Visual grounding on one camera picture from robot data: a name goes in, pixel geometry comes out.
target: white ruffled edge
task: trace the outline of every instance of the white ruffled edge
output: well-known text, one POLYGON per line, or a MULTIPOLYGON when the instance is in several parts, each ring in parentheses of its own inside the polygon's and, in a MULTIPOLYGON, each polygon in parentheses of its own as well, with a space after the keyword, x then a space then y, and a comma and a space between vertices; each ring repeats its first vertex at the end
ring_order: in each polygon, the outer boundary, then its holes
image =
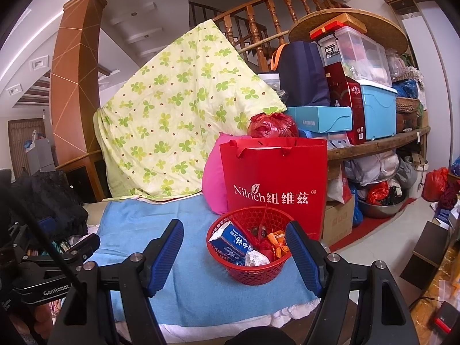
MULTIPOLYGON (((250 327, 273 326, 280 328, 291 319, 308 316, 319 304, 317 298, 307 304, 297 304, 278 310, 272 315, 249 318, 235 323, 221 324, 211 327, 181 327, 172 324, 160 324, 160 329, 167 343, 190 342, 217 339, 218 337, 236 336, 250 327)), ((116 323, 118 333, 131 340, 125 321, 116 323)))

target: clover print sheet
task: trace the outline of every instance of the clover print sheet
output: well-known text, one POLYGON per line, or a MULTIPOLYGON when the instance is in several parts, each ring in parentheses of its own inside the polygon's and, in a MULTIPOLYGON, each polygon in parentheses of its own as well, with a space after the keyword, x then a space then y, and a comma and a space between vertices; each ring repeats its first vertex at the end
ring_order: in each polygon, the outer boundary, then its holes
POLYGON ((284 110, 208 20, 158 53, 95 113, 112 196, 164 201, 197 193, 219 132, 245 135, 252 116, 284 110))

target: brown pillar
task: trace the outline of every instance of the brown pillar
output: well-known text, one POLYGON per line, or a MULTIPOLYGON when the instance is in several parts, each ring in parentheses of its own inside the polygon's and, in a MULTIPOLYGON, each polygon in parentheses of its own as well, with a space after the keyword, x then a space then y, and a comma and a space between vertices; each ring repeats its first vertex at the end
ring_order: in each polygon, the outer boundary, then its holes
POLYGON ((51 67, 51 119, 59 164, 99 150, 93 115, 99 103, 97 51, 106 0, 70 0, 51 67))

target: leaf logo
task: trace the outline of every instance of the leaf logo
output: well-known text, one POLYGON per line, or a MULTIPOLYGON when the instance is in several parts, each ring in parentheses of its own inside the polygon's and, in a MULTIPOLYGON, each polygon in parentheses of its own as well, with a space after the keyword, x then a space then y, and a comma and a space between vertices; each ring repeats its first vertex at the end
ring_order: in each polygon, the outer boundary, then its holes
POLYGON ((260 184, 254 184, 252 187, 251 187, 251 193, 253 194, 256 194, 258 193, 258 188, 260 187, 260 184))

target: gray plastic bag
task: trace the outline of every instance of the gray plastic bag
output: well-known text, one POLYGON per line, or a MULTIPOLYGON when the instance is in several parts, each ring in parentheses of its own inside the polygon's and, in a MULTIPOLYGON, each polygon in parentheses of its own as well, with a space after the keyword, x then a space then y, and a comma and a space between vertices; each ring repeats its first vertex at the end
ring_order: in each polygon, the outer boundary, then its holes
POLYGON ((396 179, 398 179, 402 189, 409 189, 417 181, 417 172, 408 162, 408 159, 409 157, 404 157, 404 160, 401 160, 401 166, 396 173, 396 179))

